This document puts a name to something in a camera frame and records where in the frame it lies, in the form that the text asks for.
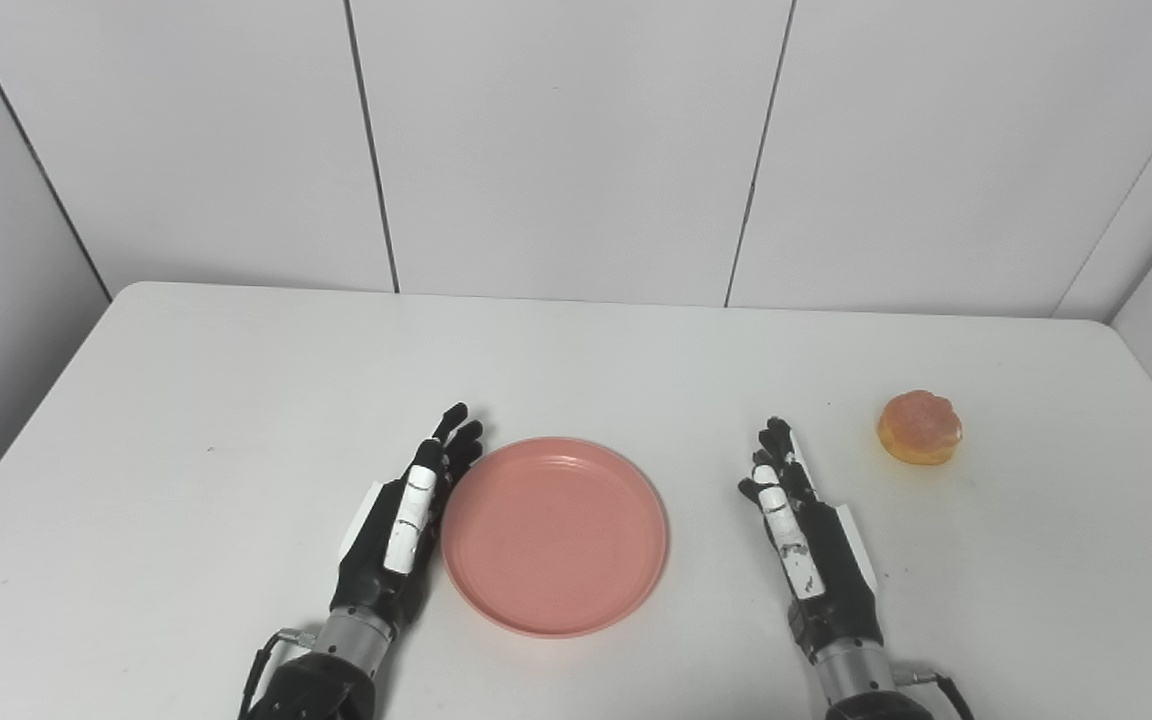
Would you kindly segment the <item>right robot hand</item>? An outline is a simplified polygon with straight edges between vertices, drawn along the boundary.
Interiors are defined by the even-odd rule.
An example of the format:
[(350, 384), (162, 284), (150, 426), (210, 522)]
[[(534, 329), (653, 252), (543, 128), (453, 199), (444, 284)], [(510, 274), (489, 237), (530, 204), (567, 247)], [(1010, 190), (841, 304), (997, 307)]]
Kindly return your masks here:
[(882, 646), (876, 579), (851, 511), (819, 497), (791, 425), (772, 416), (737, 488), (761, 516), (790, 589), (788, 626), (810, 661), (838, 641)]

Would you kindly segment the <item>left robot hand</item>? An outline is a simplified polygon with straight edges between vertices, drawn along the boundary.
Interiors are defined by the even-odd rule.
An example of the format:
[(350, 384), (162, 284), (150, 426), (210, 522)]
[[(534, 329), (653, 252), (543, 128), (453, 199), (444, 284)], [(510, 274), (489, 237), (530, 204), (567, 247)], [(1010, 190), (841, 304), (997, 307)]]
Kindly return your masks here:
[(329, 611), (367, 611), (394, 632), (419, 617), (445, 507), (483, 456), (483, 423), (468, 415), (467, 404), (449, 407), (411, 464), (369, 488), (338, 564)]

